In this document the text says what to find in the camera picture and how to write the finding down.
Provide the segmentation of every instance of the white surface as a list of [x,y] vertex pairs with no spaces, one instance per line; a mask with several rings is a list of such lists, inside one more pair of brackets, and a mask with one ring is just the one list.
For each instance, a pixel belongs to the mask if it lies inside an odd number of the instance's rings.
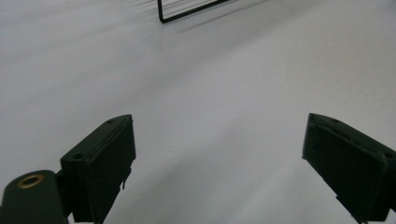
[[156,13],[0,1],[1,189],[58,171],[132,114],[137,160],[106,223],[356,223],[301,159],[305,124],[334,117],[396,149],[396,2],[239,0],[168,25]]

